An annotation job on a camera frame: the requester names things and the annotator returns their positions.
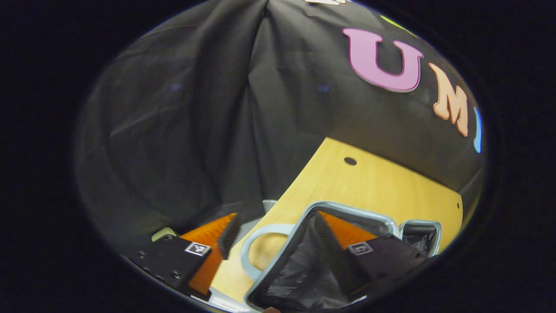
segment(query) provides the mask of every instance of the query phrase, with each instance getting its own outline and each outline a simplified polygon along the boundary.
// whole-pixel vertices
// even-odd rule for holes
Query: mug handle
[[[253,281],[256,281],[257,278],[262,274],[262,271],[256,268],[255,266],[253,266],[253,264],[251,264],[251,261],[249,261],[249,249],[251,249],[251,245],[253,244],[253,241],[255,241],[255,239],[259,238],[260,236],[268,233],[278,233],[278,234],[284,234],[289,236],[291,232],[294,230],[294,226],[295,225],[293,224],[264,225],[261,228],[252,232],[245,239],[245,242],[243,243],[240,252],[241,267],[243,267],[245,273],[247,273],[247,275]]]

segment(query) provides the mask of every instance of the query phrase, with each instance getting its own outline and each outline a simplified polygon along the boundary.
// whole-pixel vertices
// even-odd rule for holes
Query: wooden table
[[[349,165],[344,158],[356,160]],[[240,250],[245,238],[268,224],[295,224],[312,202],[332,201],[391,217],[399,225],[407,219],[424,219],[442,225],[441,252],[461,228],[461,196],[407,168],[361,149],[326,138],[294,182],[231,250],[212,287],[242,302],[253,284],[243,271]],[[253,242],[252,264],[263,270],[280,250],[286,236],[265,234]]]

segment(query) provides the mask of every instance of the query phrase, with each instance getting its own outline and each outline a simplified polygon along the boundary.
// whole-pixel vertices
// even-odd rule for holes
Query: pink letter u
[[[401,74],[393,75],[383,71],[378,64],[377,44],[382,42],[382,37],[355,28],[344,28],[343,33],[350,39],[351,67],[359,77],[370,84],[395,92],[409,92],[417,88],[421,76],[421,51],[403,42],[394,41],[394,46],[401,50],[403,69]]]

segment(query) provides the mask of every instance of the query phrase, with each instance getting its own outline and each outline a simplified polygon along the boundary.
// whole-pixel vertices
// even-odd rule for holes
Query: orange soft pad
[[[197,270],[195,275],[193,275],[193,278],[188,284],[191,288],[203,295],[208,293],[212,280],[216,275],[216,271],[222,262],[222,252],[220,251],[217,241],[235,215],[237,215],[237,213],[224,216],[180,236],[180,238],[211,247],[212,252]]]
[[[189,233],[181,235],[180,238],[212,247],[235,215],[237,215],[237,213],[221,217],[199,228],[195,228]]]
[[[342,249],[347,249],[348,246],[376,238],[377,236],[370,232],[361,229],[351,223],[344,221],[338,217],[319,211],[328,224],[332,233],[342,246]]]
[[[212,280],[216,276],[216,271],[222,262],[222,253],[218,243],[215,243],[211,249],[211,254],[189,281],[189,286],[203,295],[208,293]]]

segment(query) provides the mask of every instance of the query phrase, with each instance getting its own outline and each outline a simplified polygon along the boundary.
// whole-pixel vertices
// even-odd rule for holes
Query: green object
[[[167,234],[170,234],[170,235],[172,235],[172,236],[176,236],[176,237],[177,237],[176,233],[172,230],[172,228],[170,228],[170,227],[165,227],[165,228],[159,230],[158,232],[156,232],[154,235],[152,235],[151,240],[152,240],[153,242],[155,242],[155,241],[157,241],[158,239],[160,239],[160,238],[166,236]]]
[[[380,17],[382,17],[385,21],[389,22],[390,24],[392,24],[392,25],[394,25],[394,26],[397,26],[397,27],[401,28],[402,30],[404,30],[404,31],[406,31],[406,32],[408,32],[408,33],[410,33],[410,34],[412,34],[412,35],[415,36],[416,38],[418,38],[416,34],[414,34],[414,33],[410,32],[410,31],[406,30],[404,27],[402,27],[402,26],[399,25],[398,23],[392,21],[391,19],[389,19],[389,18],[387,18],[387,17],[385,17],[385,16],[383,16],[383,15],[381,15]]]

